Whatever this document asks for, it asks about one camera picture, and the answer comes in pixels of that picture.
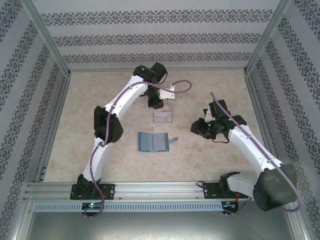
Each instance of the perforated metal strip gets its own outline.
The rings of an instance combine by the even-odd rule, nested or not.
[[[81,212],[81,202],[37,203],[35,212],[71,213]],[[204,202],[110,202],[104,206],[104,212],[206,212],[222,211],[220,201]]]

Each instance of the wall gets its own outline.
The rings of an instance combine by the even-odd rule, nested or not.
[[[251,73],[273,146],[297,170],[303,215],[320,239],[320,0],[292,1]]]
[[[34,1],[71,70],[245,67],[278,2]]]
[[[0,2],[0,240],[37,172],[65,76],[18,0]]]

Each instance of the marble surface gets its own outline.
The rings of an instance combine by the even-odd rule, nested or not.
[[[128,83],[131,72],[74,73],[67,92],[58,130],[46,170],[45,182],[76,182],[86,167],[94,144],[94,109],[109,103]],[[262,140],[254,109],[241,70],[170,71],[165,88],[188,79],[192,89],[168,101],[173,123],[153,123],[147,97],[139,97],[125,113],[124,133],[112,147],[102,171],[104,182],[209,181],[239,171],[254,177],[250,163],[233,144],[213,143],[190,132],[204,117],[203,108],[212,102],[210,91],[225,99],[231,114],[241,115]],[[183,90],[187,83],[176,86]],[[139,152],[138,132],[179,137],[168,152]]]

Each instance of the decorative border pattern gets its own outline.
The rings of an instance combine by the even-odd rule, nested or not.
[[[58,47],[142,44],[256,44],[260,33],[177,33],[55,36]]]
[[[0,10],[0,43],[2,43],[11,25],[16,20],[18,13],[22,9],[22,4],[19,0],[7,0]]]
[[[277,28],[282,35],[282,38],[285,41],[291,56],[294,58],[296,66],[299,68],[301,75],[304,77],[304,81],[306,82],[310,93],[312,93],[313,99],[316,100],[315,104],[318,105],[318,109],[320,110],[319,73],[314,67],[312,61],[310,61],[310,58],[303,48],[302,43],[299,41],[297,34],[285,16],[281,19]]]
[[[64,55],[67,64],[248,61],[251,52],[162,52]]]
[[[12,186],[9,191],[9,195],[7,196],[7,201],[4,204],[4,211],[1,213],[1,225],[0,225],[0,239],[6,239],[6,234],[8,233],[10,223],[12,221],[12,217],[14,215],[14,210],[17,206],[17,201],[19,199],[19,195],[21,193],[21,187],[23,186],[23,181],[25,180],[26,173],[29,167],[29,162],[33,155],[34,146],[37,143],[37,138],[40,133],[40,129],[42,123],[45,118],[45,114],[50,102],[51,95],[53,93],[55,84],[57,82],[57,77],[60,72],[60,69],[55,63],[53,65],[53,69],[51,71],[50,77],[48,79],[46,88],[44,90],[44,94],[42,96],[40,105],[38,107],[37,114],[34,118],[33,125],[31,127],[30,134],[27,138],[27,142],[25,143],[25,148],[23,150],[23,155],[21,156],[21,160],[19,162],[19,166],[17,168],[17,172],[14,175],[14,181],[12,182]],[[57,101],[55,103],[55,107],[53,110],[53,114],[50,120],[49,128],[51,127],[52,121],[54,119],[55,111],[57,108],[58,100],[62,91],[62,86],[59,90],[59,95]]]
[[[276,75],[279,78],[284,95],[291,106],[292,114],[300,129],[305,146],[308,147],[308,152],[311,155],[311,160],[313,160],[313,165],[317,169],[317,174],[320,175],[320,144],[317,142],[317,137],[314,137],[315,132],[309,124],[309,119],[304,112],[304,107],[299,100],[298,94],[296,94],[295,87],[292,84],[277,49],[271,40],[265,46],[265,50],[268,53]]]
[[[312,221],[312,227],[315,229],[316,236],[318,238],[320,238],[319,207],[316,206],[316,199],[312,196],[313,192],[310,189],[310,184],[308,182],[307,175],[306,175],[305,170],[302,167],[302,164],[300,162],[300,158],[297,154],[296,147],[292,141],[292,137],[291,137],[290,132],[288,130],[287,123],[286,123],[285,118],[282,114],[282,111],[279,106],[279,102],[278,102],[276,94],[271,86],[269,76],[266,72],[265,66],[262,63],[261,58],[256,63],[255,67],[259,73],[260,80],[262,82],[262,85],[263,85],[265,94],[267,96],[270,108],[273,112],[273,117],[277,123],[277,128],[280,132],[281,140],[283,142],[286,154],[290,160],[290,163],[296,169],[297,186],[298,186],[298,188],[301,192],[301,195],[303,197],[304,205],[306,206],[306,210],[309,213],[309,218]],[[258,94],[257,87],[256,87],[254,81],[253,81],[253,85],[254,85],[255,91]]]
[[[18,73],[21,70],[22,64],[25,62],[27,54],[31,46],[33,45],[38,31],[32,21],[28,24],[26,30],[23,33],[21,40],[14,50],[12,58],[10,58],[9,63],[6,65],[3,74],[0,78],[0,111],[2,111],[2,106],[6,103],[8,94],[13,87],[13,83],[16,81]]]
[[[9,129],[6,131],[7,134],[3,138],[3,143],[1,144],[0,149],[0,180],[2,180],[2,175],[6,171],[6,165],[11,157],[11,152],[16,144],[20,129],[29,110],[29,106],[35,94],[36,87],[44,71],[49,55],[50,51],[48,47],[44,45],[33,67],[27,84],[24,87],[23,94],[18,103],[16,111],[14,112],[12,122],[9,125]]]
[[[304,20],[314,31],[316,39],[320,41],[320,7],[314,0],[294,0],[294,4],[299,9]]]
[[[50,26],[107,25],[107,24],[163,24],[163,23],[266,23],[271,9],[220,10],[148,10],[42,13]]]

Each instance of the enclosure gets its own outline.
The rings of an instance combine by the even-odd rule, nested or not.
[[[319,3],[2,0],[0,239],[320,239]],[[136,97],[102,169],[112,200],[85,219],[91,200],[70,194],[91,158],[94,110],[136,67],[156,62],[167,70],[162,87],[189,80],[192,88],[164,101],[170,123],[155,122],[161,112],[149,96]],[[232,140],[191,132],[210,92],[294,166],[299,211],[262,211],[248,195],[239,199],[246,209],[225,217],[225,201],[235,198],[206,198],[199,182],[256,176]],[[142,152],[138,132],[178,140],[169,151]]]

